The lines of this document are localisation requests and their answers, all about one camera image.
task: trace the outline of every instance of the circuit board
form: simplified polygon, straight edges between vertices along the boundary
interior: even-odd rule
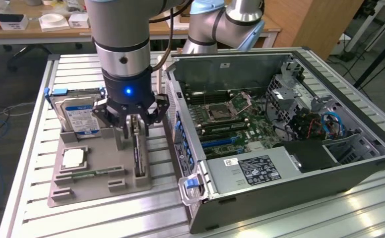
[[[189,104],[207,159],[269,149],[281,141],[261,104],[245,92],[230,93],[230,100],[223,102]]]

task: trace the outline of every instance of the desk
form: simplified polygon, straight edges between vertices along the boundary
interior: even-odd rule
[[[374,14],[373,16],[367,16],[363,24],[361,25],[361,27],[358,28],[358,31],[355,33],[355,35],[353,36],[353,39],[350,40],[349,44],[346,45],[345,51],[349,52],[353,49],[353,46],[355,45],[358,39],[361,38],[363,32],[366,31],[366,28],[369,27],[373,19],[375,18],[379,10],[382,9],[382,7],[385,6],[385,0],[379,0],[377,2],[375,8],[374,8]],[[381,35],[385,32],[385,24],[382,25],[382,27],[379,28],[377,34],[373,36],[370,42],[367,43],[367,46],[365,47],[365,51],[370,51],[373,45],[377,43]]]
[[[385,131],[385,114],[310,51],[297,50],[331,84]],[[151,53],[151,65],[157,55]],[[318,96],[327,91],[310,73],[303,82]],[[385,170],[343,193],[190,235],[174,168],[161,124],[150,128],[147,145],[153,188],[61,207],[46,206],[58,143],[59,122],[43,99],[43,88],[82,89],[102,84],[95,54],[49,60],[0,226],[0,238],[147,237],[274,238],[371,237],[385,235]]]
[[[22,0],[11,0],[9,7],[14,13],[26,14],[29,18],[37,18],[42,15],[41,11],[50,10],[50,6],[27,6]],[[263,47],[271,47],[277,37],[277,32],[281,31],[279,26],[267,18],[262,37],[269,39],[263,43]],[[169,37],[169,27],[165,22],[150,24],[150,40],[162,40]],[[186,39],[187,30],[174,31],[174,39]],[[42,32],[37,20],[30,20],[26,30],[22,31],[2,31],[0,29],[0,45],[15,44],[49,44],[49,43],[69,43],[69,42],[90,42],[91,32],[85,28],[70,28],[59,31]]]

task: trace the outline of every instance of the screw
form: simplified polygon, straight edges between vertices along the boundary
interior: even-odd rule
[[[118,59],[118,62],[121,62],[122,64],[127,63],[127,58],[123,56],[122,58]]]

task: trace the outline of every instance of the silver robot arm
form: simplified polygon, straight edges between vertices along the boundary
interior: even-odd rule
[[[127,115],[141,116],[147,133],[169,108],[167,95],[154,96],[151,90],[149,19],[185,1],[85,0],[107,94],[93,114],[106,126],[122,129],[125,138]],[[262,0],[233,0],[226,8],[223,0],[194,0],[183,54],[215,53],[217,41],[247,51],[263,27],[259,6]]]

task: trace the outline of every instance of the metal slotted table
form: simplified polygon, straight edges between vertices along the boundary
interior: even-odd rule
[[[311,51],[301,48],[273,50],[297,50],[385,131],[385,114]],[[151,64],[155,64],[159,54],[151,53]],[[305,83],[315,94],[326,95],[327,91],[311,75],[303,76]],[[147,139],[153,188],[139,193],[49,208],[46,196],[59,122],[43,100],[43,88],[85,89],[101,85],[97,55],[62,55],[49,58],[3,212],[0,227],[1,238],[385,236],[385,171],[373,174],[345,193],[303,203],[210,232],[190,235],[161,124],[153,126]]]

